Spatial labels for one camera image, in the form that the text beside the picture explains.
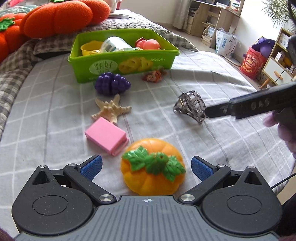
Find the right hand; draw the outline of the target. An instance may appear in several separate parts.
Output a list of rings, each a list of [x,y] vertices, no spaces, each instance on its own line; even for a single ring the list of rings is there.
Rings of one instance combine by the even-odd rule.
[[[268,113],[264,119],[263,124],[267,127],[271,127],[274,125],[277,125],[278,135],[279,137],[285,141],[286,146],[292,153],[293,157],[295,158],[295,133],[292,133],[292,131],[289,130],[287,126],[277,121],[273,113]]]

